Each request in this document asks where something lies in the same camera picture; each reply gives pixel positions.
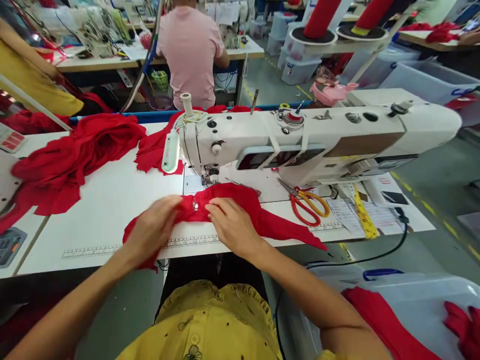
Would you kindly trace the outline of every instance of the yellow shirt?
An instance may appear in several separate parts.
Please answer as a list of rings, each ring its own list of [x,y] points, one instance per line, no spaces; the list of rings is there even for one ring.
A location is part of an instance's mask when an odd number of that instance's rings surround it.
[[[0,73],[56,115],[71,116],[80,111],[84,105],[75,96],[57,88],[45,74],[24,60],[1,39]],[[0,89],[12,95],[32,112],[37,111],[28,101],[1,82]]]
[[[268,303],[246,284],[198,280],[176,289],[155,324],[118,360],[282,359]],[[319,360],[335,360],[324,351]]]

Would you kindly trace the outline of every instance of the person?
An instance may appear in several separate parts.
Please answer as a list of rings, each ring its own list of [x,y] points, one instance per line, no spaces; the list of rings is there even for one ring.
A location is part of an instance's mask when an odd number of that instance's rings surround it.
[[[168,240],[181,202],[181,196],[170,195],[140,215],[123,247],[61,300],[5,359],[66,359],[115,284],[157,254]],[[260,277],[260,271],[270,274],[319,327],[324,349],[320,359],[390,359],[386,347],[350,303],[270,246],[232,199],[214,198],[205,208],[218,238],[233,256],[248,262]],[[192,276],[203,272],[188,265],[183,270]],[[178,278],[171,266],[163,292],[170,279]],[[219,289],[210,281],[197,280],[173,290],[164,299],[154,326],[126,347],[118,359],[276,360],[282,359],[282,354],[272,311],[255,288],[234,283]]]
[[[68,92],[59,89],[52,81],[59,85],[65,83],[63,75],[55,66],[41,57],[37,50],[25,42],[10,24],[0,17],[0,74],[14,83],[32,99],[59,116],[87,116],[103,113],[103,108],[94,100],[77,99]],[[39,111],[28,100],[23,99],[13,88],[0,81],[0,89],[9,93],[20,101],[25,108],[33,113]],[[96,88],[92,91],[108,102],[108,91]]]
[[[173,0],[173,10],[160,19],[156,52],[170,69],[173,105],[184,106],[180,95],[191,94],[194,107],[215,105],[214,64],[228,68],[230,58],[215,21],[196,10],[196,0]]]
[[[472,46],[480,43],[480,29],[472,30],[460,35],[459,46]]]

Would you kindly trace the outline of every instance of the ruler markings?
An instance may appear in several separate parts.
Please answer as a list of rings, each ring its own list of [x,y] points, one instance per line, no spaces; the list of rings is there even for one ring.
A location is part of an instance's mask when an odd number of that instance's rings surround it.
[[[344,226],[340,222],[328,223],[316,227],[310,227],[312,233],[342,229]],[[173,237],[163,246],[165,249],[181,249],[191,248],[196,246],[217,245],[221,244],[217,234],[204,234],[194,236],[180,236]],[[98,256],[111,256],[118,249],[122,247],[121,244],[108,244],[98,246],[74,247],[63,251],[62,259],[81,259]]]

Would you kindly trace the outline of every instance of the yellow patterned shirt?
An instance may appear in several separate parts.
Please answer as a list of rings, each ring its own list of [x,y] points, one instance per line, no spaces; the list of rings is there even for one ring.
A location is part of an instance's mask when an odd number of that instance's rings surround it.
[[[246,284],[218,289],[198,280],[179,287],[155,324],[119,360],[277,360],[282,354],[268,303]],[[319,360],[335,360],[324,351]]]

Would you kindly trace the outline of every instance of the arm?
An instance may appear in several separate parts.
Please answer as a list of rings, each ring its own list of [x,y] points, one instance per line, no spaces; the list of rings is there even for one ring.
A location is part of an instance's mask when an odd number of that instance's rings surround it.
[[[230,65],[230,56],[227,53],[227,49],[223,49],[223,52],[221,53],[220,57],[216,57],[213,62],[215,65],[217,65],[220,68],[228,68]]]
[[[480,31],[470,31],[460,36],[458,45],[471,46],[480,43]]]
[[[182,201],[167,196],[140,217],[125,245],[40,320],[5,358],[6,360],[66,359],[115,284],[138,268],[168,240]]]
[[[41,57],[33,47],[28,45],[2,18],[0,18],[0,39],[50,79],[55,79],[59,76],[57,68],[46,62],[45,59]]]
[[[232,199],[215,198],[205,208],[218,238],[235,254],[267,272],[320,329],[324,349],[340,358],[387,360],[381,340],[338,292],[270,246],[255,231],[249,215]]]
[[[230,56],[225,48],[224,41],[220,35],[220,30],[215,22],[213,22],[213,42],[215,43],[215,58],[213,62],[220,68],[228,68],[230,65]]]

